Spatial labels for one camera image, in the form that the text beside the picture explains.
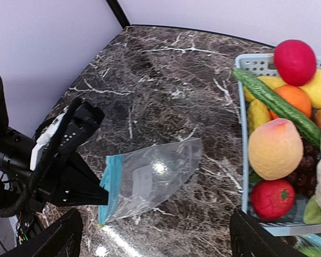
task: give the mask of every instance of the gray plastic basket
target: gray plastic basket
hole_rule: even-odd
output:
[[[235,66],[243,70],[252,72],[254,75],[278,76],[277,70],[273,65],[273,54],[244,54],[235,59]],[[321,69],[321,56],[317,56],[317,66]],[[258,218],[250,204],[249,196],[251,188],[249,185],[249,162],[248,162],[248,133],[247,118],[244,92],[242,83],[238,83],[240,96],[240,110],[242,119],[242,145],[243,145],[243,194],[242,210],[249,215]],[[274,236],[298,236],[313,233],[321,233],[321,224],[306,225],[303,223],[303,212],[308,200],[297,195],[295,205],[292,210],[275,222],[263,222],[258,219],[259,223],[272,233]]]

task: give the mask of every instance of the marble table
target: marble table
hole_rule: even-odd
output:
[[[98,228],[98,207],[82,206],[81,256],[231,256],[228,223],[241,203],[242,142],[236,56],[273,52],[247,40],[187,29],[124,29],[80,74],[49,116],[74,97],[105,119],[79,153],[102,177],[105,156],[203,140],[200,169],[169,200]],[[67,208],[47,205],[48,225]]]

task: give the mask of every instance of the white label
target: white label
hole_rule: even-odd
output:
[[[133,171],[133,196],[144,199],[150,196],[152,191],[152,167],[145,166]]]

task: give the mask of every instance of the lemon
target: lemon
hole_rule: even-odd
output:
[[[300,89],[309,96],[313,108],[321,108],[321,70],[317,70],[313,79]]]
[[[249,135],[251,135],[256,128],[268,123],[270,120],[271,115],[266,105],[258,99],[253,100],[247,110]]]
[[[259,76],[258,79],[260,79],[264,84],[266,84],[268,87],[270,87],[272,90],[275,90],[278,87],[281,87],[283,85],[286,85],[286,83],[278,77],[270,77],[270,76]],[[245,100],[247,102],[252,102],[254,99],[256,99],[253,94],[246,88],[244,88],[244,95]]]

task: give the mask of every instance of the cucumber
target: cucumber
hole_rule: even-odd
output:
[[[271,90],[252,74],[233,68],[233,76],[280,118],[291,120],[308,143],[320,149],[321,130],[306,115]]]

